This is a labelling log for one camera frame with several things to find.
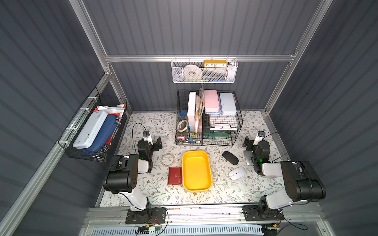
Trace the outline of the silver computer mouse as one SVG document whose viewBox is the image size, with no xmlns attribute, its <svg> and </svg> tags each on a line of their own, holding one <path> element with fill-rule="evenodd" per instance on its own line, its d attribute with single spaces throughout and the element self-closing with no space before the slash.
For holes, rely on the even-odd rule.
<svg viewBox="0 0 378 236">
<path fill-rule="evenodd" d="M 253 166 L 254 153 L 252 151 L 248 151 L 248 150 L 245 150 L 243 153 L 244 153 L 244 157 L 245 157 L 245 160 L 246 160 L 246 164 L 248 166 Z"/>
</svg>

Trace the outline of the black computer mouse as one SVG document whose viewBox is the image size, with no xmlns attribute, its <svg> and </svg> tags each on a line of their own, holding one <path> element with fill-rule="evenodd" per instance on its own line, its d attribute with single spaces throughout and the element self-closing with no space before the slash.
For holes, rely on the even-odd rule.
<svg viewBox="0 0 378 236">
<path fill-rule="evenodd" d="M 222 157 L 228 162 L 230 162 L 232 165 L 237 165 L 239 163 L 239 159 L 229 151 L 224 151 L 222 153 Z"/>
</svg>

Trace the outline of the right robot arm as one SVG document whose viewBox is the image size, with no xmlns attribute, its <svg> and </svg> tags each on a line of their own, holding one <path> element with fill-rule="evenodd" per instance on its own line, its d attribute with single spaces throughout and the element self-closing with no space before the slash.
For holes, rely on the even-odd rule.
<svg viewBox="0 0 378 236">
<path fill-rule="evenodd" d="M 305 205 L 326 197 L 326 188 L 308 161 L 269 161 L 270 144 L 264 139 L 258 142 L 248 137 L 243 147 L 252 153 L 250 162 L 254 171 L 261 177 L 283 179 L 284 188 L 261 197 L 256 211 L 263 215 L 266 212 L 278 212 L 291 205 Z"/>
</svg>

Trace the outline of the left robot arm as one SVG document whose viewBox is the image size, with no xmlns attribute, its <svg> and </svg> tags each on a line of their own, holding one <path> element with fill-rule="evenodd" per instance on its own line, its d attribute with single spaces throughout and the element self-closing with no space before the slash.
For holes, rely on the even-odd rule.
<svg viewBox="0 0 378 236">
<path fill-rule="evenodd" d="M 138 142 L 138 153 L 128 156 L 119 155 L 117 166 L 104 178 L 103 188 L 113 194 L 126 198 L 130 211 L 136 214 L 152 214 L 151 203 L 137 188 L 138 175 L 150 173 L 153 169 L 153 153 L 162 149 L 161 138 L 151 143 Z"/>
</svg>

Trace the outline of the white computer mouse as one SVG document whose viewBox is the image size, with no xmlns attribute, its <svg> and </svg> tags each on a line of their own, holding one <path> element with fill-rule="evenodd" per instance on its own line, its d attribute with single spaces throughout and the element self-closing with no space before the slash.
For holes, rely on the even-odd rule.
<svg viewBox="0 0 378 236">
<path fill-rule="evenodd" d="M 244 177 L 247 171 L 244 167 L 238 167 L 229 172 L 229 177 L 232 181 L 238 180 Z"/>
</svg>

